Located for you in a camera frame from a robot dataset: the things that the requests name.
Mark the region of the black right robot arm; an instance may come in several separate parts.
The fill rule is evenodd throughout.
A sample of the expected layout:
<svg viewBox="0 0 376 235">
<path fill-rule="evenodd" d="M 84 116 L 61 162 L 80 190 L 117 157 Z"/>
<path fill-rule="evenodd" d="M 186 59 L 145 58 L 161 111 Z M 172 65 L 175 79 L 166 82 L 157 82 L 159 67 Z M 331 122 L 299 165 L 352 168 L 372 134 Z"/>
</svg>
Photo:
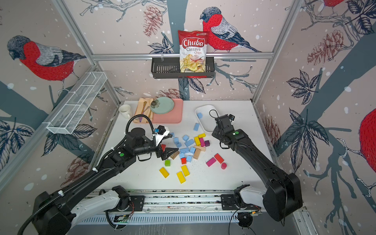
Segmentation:
<svg viewBox="0 0 376 235">
<path fill-rule="evenodd" d="M 281 221 L 303 206 L 300 180 L 272 163 L 242 129 L 234 129 L 234 119 L 231 114 L 216 117 L 212 136 L 239 154 L 256 172 L 266 188 L 261 207 L 271 218 Z"/>
</svg>

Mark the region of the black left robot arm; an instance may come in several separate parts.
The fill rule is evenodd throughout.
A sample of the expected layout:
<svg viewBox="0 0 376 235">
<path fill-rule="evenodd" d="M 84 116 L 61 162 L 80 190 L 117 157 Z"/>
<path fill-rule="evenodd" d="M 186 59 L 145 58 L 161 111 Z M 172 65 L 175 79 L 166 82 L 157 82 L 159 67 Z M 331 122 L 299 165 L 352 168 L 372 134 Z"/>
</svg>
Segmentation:
<svg viewBox="0 0 376 235">
<path fill-rule="evenodd" d="M 125 171 L 141 155 L 155 153 L 158 158 L 166 160 L 177 152 L 177 148 L 163 147 L 161 144 L 163 140 L 172 138 L 168 128 L 162 125 L 155 128 L 146 115 L 140 117 L 149 123 L 152 139 L 146 137 L 142 128 L 129 130 L 134 120 L 131 118 L 123 139 L 106 152 L 91 171 L 59 191 L 52 194 L 43 192 L 36 197 L 33 213 L 19 228 L 18 234 L 22 235 L 32 223 L 40 235 L 65 235 L 79 219 L 76 205 L 93 190 Z"/>
</svg>

